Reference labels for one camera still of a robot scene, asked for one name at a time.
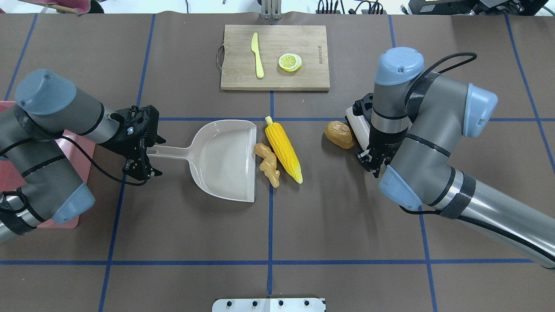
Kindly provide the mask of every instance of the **lime slice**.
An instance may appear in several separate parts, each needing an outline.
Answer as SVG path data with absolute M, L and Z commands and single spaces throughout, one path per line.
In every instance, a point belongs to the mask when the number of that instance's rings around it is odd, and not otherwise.
M 296 72 L 301 69 L 301 57 L 293 53 L 283 54 L 278 61 L 279 67 L 286 72 Z

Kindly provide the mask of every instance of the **table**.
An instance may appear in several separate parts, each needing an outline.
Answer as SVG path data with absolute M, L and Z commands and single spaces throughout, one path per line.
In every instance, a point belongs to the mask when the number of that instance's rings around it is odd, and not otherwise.
M 97 199 L 72 230 L 35 230 L 0 246 L 0 310 L 210 311 L 217 298 L 326 298 L 328 311 L 550 311 L 553 274 L 459 222 L 403 213 L 377 182 L 324 136 L 373 89 L 377 59 L 410 46 L 426 66 L 454 52 L 478 59 L 448 76 L 499 96 L 482 135 L 449 164 L 555 217 L 555 19 L 465 16 L 317 16 L 276 24 L 326 25 L 331 90 L 225 92 L 216 50 L 242 14 L 3 14 L 0 94 L 49 68 L 104 104 L 153 104 L 169 145 L 188 146 L 205 123 L 272 115 L 290 134 L 304 183 L 272 190 L 258 172 L 256 201 L 211 197 L 186 162 L 142 188 L 92 170 Z M 111 173 L 122 158 L 98 147 Z

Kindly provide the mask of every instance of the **ginger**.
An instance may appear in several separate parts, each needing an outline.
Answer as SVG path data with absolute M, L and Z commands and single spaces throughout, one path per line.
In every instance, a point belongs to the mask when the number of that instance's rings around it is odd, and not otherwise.
M 348 125 L 333 121 L 327 124 L 326 130 L 324 132 L 326 137 L 335 145 L 340 148 L 350 149 L 355 146 L 355 141 L 353 140 L 351 129 Z
M 263 159 L 259 169 L 264 172 L 264 175 L 270 180 L 274 188 L 279 187 L 279 171 L 276 170 L 278 159 L 276 154 L 264 143 L 256 143 L 254 145 L 254 153 Z

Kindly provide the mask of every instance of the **light blue cap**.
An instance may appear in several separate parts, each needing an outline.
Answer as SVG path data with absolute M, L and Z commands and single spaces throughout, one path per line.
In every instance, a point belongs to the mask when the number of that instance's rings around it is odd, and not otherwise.
M 17 86 L 16 104 L 30 114 L 49 115 L 68 106 L 76 94 L 73 82 L 47 69 L 38 69 Z
M 401 178 L 392 166 L 387 166 L 385 173 L 378 184 L 380 192 L 408 210 L 417 211 L 422 206 L 422 201 L 415 191 Z
M 413 80 L 423 71 L 422 54 L 413 48 L 397 47 L 380 56 L 374 82 L 380 85 L 396 85 Z
M 86 212 L 93 205 L 94 196 L 85 183 L 82 183 L 60 206 L 58 211 L 52 216 L 52 220 L 58 224 L 64 224 Z
M 496 106 L 497 95 L 469 83 L 466 94 L 463 135 L 477 138 L 486 127 Z

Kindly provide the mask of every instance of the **dustpan handle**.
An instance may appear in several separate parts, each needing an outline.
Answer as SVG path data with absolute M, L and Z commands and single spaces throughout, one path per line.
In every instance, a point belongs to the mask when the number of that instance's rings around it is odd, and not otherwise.
M 149 157 L 189 160 L 189 148 L 155 145 L 148 149 Z

